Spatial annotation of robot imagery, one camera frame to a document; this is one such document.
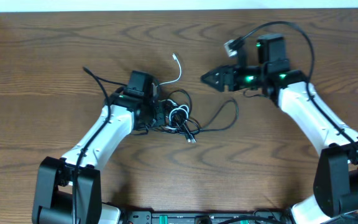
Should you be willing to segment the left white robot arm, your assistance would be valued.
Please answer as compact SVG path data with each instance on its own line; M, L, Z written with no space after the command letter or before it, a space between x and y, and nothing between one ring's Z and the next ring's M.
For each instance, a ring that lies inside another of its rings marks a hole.
M105 96L99 118L72 149L40 163L32 223L121 221L121 210L102 201L101 172L131 132L163 123L160 91L155 77L133 71L128 84Z

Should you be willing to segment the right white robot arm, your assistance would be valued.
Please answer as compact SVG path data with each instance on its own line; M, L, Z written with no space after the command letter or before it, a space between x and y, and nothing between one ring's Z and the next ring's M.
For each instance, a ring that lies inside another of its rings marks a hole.
M358 210L358 132L326 105L300 70L290 68L285 39L266 34L257 39L259 64L250 66L242 39L224 47L235 65L223 65L201 76L217 91L262 90L262 96L289 115L319 156L313 194L293 205L284 218L292 223L354 221Z

